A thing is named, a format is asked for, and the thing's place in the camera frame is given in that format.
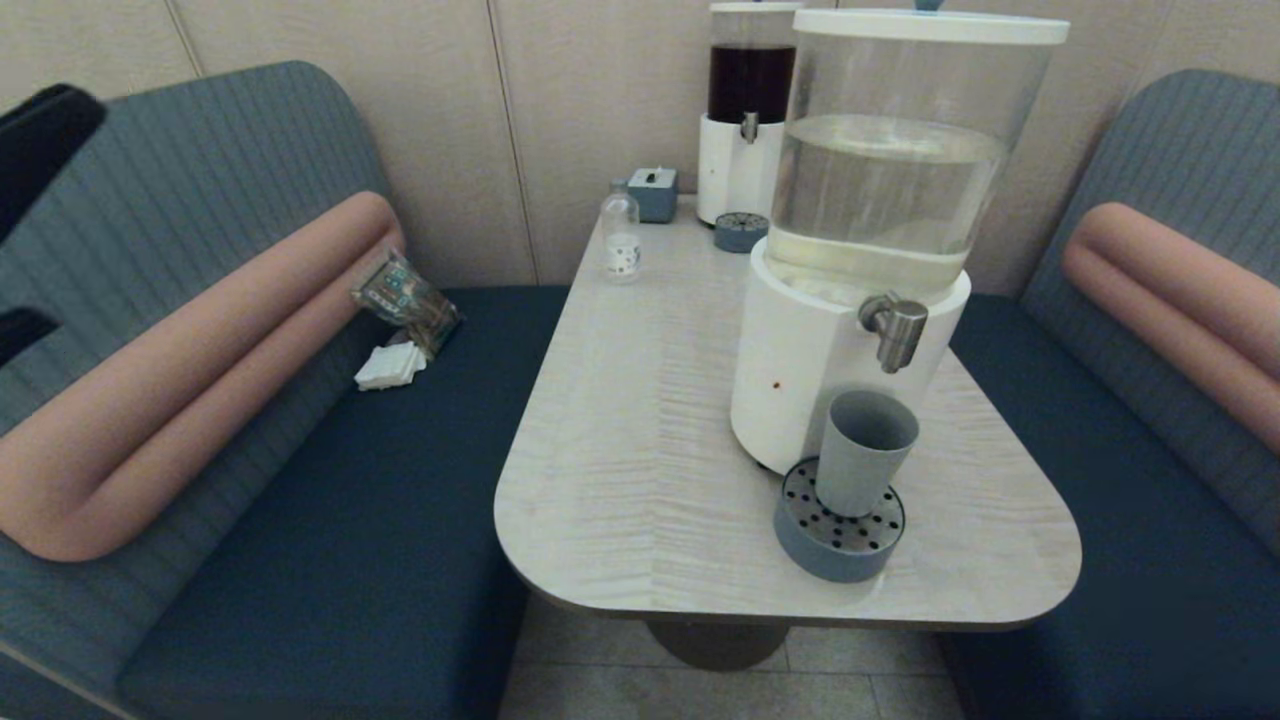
small plastic bottle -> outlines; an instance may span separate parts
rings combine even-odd
[[[634,282],[640,273],[640,204],[627,193],[627,181],[616,179],[600,204],[604,233],[604,274],[616,284]]]

gray striped backrest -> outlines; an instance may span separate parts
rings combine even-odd
[[[285,63],[110,104],[0,246],[0,310],[63,327],[0,368],[0,432],[275,241],[361,190],[388,195],[355,106]],[[115,676],[385,334],[360,316],[137,541],[56,565],[0,537],[0,646],[118,702]]]
[[[1023,296],[1280,556],[1280,457],[1062,277],[1062,246],[1080,217],[1112,200],[1280,284],[1280,88],[1184,70],[1139,92],[1107,131]]]

beige wall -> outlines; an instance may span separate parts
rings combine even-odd
[[[412,255],[429,275],[447,286],[566,283],[611,177],[663,164],[694,190],[705,5],[369,0],[317,10],[296,0],[5,0],[0,102],[58,79],[115,96],[310,60],[338,78],[369,122]],[[1277,0],[946,8],[1073,22],[979,228],[969,270],[982,291],[1023,287],[1100,133],[1138,88],[1187,67],[1280,82]]]

table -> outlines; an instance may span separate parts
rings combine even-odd
[[[1071,514],[950,351],[893,480],[910,523],[884,571],[837,584],[795,565],[771,524],[781,478],[728,421],[748,256],[713,247],[692,197],[641,233],[630,286],[604,278],[593,233],[498,483],[498,537],[535,592],[649,620],[719,669],[788,625],[1012,629],[1070,593]]]

dark liquid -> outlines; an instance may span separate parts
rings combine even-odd
[[[740,123],[746,113],[759,113],[762,123],[787,119],[795,61],[791,45],[713,45],[707,115],[721,123]]]

